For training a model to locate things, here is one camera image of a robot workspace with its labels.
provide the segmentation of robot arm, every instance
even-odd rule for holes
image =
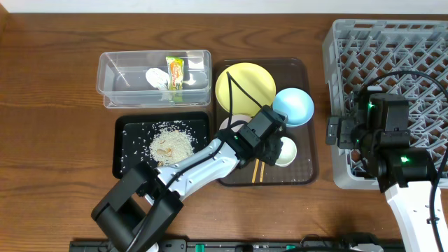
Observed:
[[[377,178],[401,231],[406,251],[438,251],[431,226],[437,222],[442,245],[448,251],[448,229],[435,196],[438,220],[430,217],[430,191],[436,169],[424,148],[410,147],[407,100],[398,94],[367,91],[357,99],[357,112],[328,120],[327,144],[358,149],[366,172]]]
[[[274,165],[282,146],[277,133],[285,129],[285,120],[263,106],[238,132],[220,130],[205,149],[185,160],[156,169],[142,162],[98,203],[92,218],[117,251],[149,250],[182,209],[182,201],[196,190],[255,158]],[[147,215],[132,199],[134,193],[153,205]]]

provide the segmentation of dish rack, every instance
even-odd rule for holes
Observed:
[[[325,81],[331,112],[345,116],[355,88],[390,71],[414,70],[448,88],[448,22],[404,20],[336,20],[323,42]],[[448,145],[448,101],[436,85],[411,75],[390,76],[377,84],[409,101],[411,146],[427,148],[438,168]],[[333,175],[343,189],[378,190],[364,171],[357,150],[331,146]],[[447,173],[440,180],[448,188]]]

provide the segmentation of black tray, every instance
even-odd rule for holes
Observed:
[[[158,123],[161,122],[190,130],[190,135],[196,139],[192,142],[194,153],[209,143],[209,117],[205,112],[122,116],[115,123],[112,174],[117,179],[121,179],[129,167],[139,164],[141,158],[151,167],[157,167],[158,162],[145,155],[144,146],[149,148],[154,135],[160,133]]]
[[[309,93],[307,69],[296,58],[280,59],[229,59],[216,66],[215,82],[219,75],[229,66],[241,62],[250,62],[262,66],[274,78],[276,91],[285,88],[300,88]],[[221,125],[229,117],[215,99],[215,127]],[[255,173],[255,164],[252,162],[243,169],[236,169],[225,178],[220,179],[224,186],[280,186],[280,185],[307,185],[314,182],[319,175],[319,165],[316,154],[316,141],[314,139],[314,125],[311,119],[306,125],[288,128],[286,136],[297,145],[297,157],[287,167],[265,165],[263,180],[260,182],[261,162],[255,174],[255,183],[252,178]]]

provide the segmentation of light blue bowl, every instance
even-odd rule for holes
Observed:
[[[275,96],[272,108],[288,116],[287,127],[297,127],[313,117],[314,102],[305,91],[286,88]]]

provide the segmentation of cable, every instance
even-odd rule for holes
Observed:
[[[305,236],[302,238],[302,240],[300,240],[300,243],[299,243],[299,247],[300,247],[300,248],[303,247],[303,244],[304,244],[305,240],[306,240],[308,237],[310,237],[310,236],[315,236],[315,237],[317,237],[318,239],[321,240],[321,242],[323,243],[324,246],[329,247],[329,245],[327,245],[327,244],[325,243],[325,241],[322,239],[322,237],[321,237],[320,235],[318,235],[318,234],[307,234],[307,235],[305,235]]]
[[[227,72],[227,78],[233,81],[233,83],[235,83],[235,85],[247,96],[249,97],[249,99],[251,99],[253,102],[255,102],[255,104],[257,104],[260,108],[262,107],[260,103],[258,103],[258,101],[256,101],[250,94],[248,94],[239,84],[238,82],[230,75],[229,72]]]
[[[239,120],[239,121],[236,121],[236,122],[232,123],[232,124],[230,125],[230,128],[234,128],[234,127],[236,127],[236,126],[238,126],[238,125],[247,125],[247,124],[248,124],[248,123],[247,123],[246,121]]]
[[[232,80],[233,78],[231,77],[230,73],[227,72],[227,76],[229,76],[228,80],[229,80],[229,100],[230,100],[230,109],[229,109],[229,121],[227,123],[227,127],[231,127],[231,123],[232,123],[232,114],[233,114],[233,97],[232,97]],[[221,150],[221,148],[224,145],[224,141],[222,141],[219,146],[217,147],[217,149],[210,155],[202,158],[201,160],[198,160],[197,162],[190,164],[189,166],[187,166],[186,168],[182,169],[181,171],[176,172],[176,174],[168,181],[168,183],[166,184],[166,186],[164,187],[162,193],[160,193],[158,199],[154,202],[153,207],[159,203],[160,199],[162,199],[167,192],[169,191],[169,187],[180,177],[182,176],[182,174],[186,173],[187,171],[189,171],[190,169],[192,169],[193,167],[196,167],[199,164],[202,164],[203,162],[214,158],[216,154],[218,154],[218,152]],[[148,222],[149,222],[149,218],[147,218],[148,215],[146,215],[143,219],[143,222],[141,223],[141,226],[139,228],[139,231],[137,231],[137,234],[135,235],[135,237],[133,238],[133,240],[131,241],[131,243],[129,244],[129,246],[126,249],[126,252],[129,252],[130,249],[133,247],[133,245],[137,242],[137,240],[139,239],[140,235],[141,235],[141,231],[143,230],[143,227],[145,227]]]
[[[331,247],[302,247],[302,248],[290,248],[283,252],[308,252],[308,251],[317,251],[317,252],[359,252],[358,250],[353,250],[350,248],[331,248]]]
[[[370,154],[373,155],[373,149],[375,148],[375,141],[377,140],[377,135],[383,132],[382,129],[376,129],[372,134],[372,142],[370,143]]]
[[[373,80],[371,80],[368,84],[361,87],[360,95],[363,92],[366,92],[367,88],[369,86],[375,84],[377,81],[379,81],[385,77],[389,77],[389,76],[393,76],[393,75],[403,75],[403,74],[412,74],[415,76],[427,78],[428,80],[432,81],[434,84],[437,85],[437,87],[440,89],[440,91],[442,91],[442,93],[445,95],[445,98],[447,98],[447,100],[448,100],[448,91],[443,87],[443,85],[439,81],[435,80],[433,77],[429,76],[428,74],[421,73],[419,71],[393,71],[390,73],[386,73],[382,76],[378,76],[378,77],[374,78]],[[437,218],[435,217],[434,201],[435,201],[435,192],[437,191],[437,187],[438,187],[440,178],[442,177],[443,170],[445,169],[447,160],[448,160],[448,151],[445,150],[445,153],[442,158],[442,162],[440,163],[440,167],[437,171],[437,176],[434,178],[433,187],[431,188],[431,192],[430,192],[430,196],[429,196],[429,210],[430,210],[429,211],[429,214],[430,214],[429,221],[431,222],[431,225],[433,227],[434,238],[435,238],[435,242],[437,243],[437,247],[439,248],[439,252],[443,252],[443,246],[442,246],[442,240],[440,239],[439,230],[437,227]]]
[[[367,136],[368,133],[369,133],[369,132],[365,132],[364,134],[362,134],[362,135],[359,137],[358,147],[359,147],[360,149],[361,149],[361,146],[363,145],[364,137]],[[364,160],[363,152],[362,152],[362,151],[359,152],[359,158],[360,158],[360,160],[361,160],[361,164],[363,165],[364,172],[366,172],[366,171],[367,171],[367,162]]]

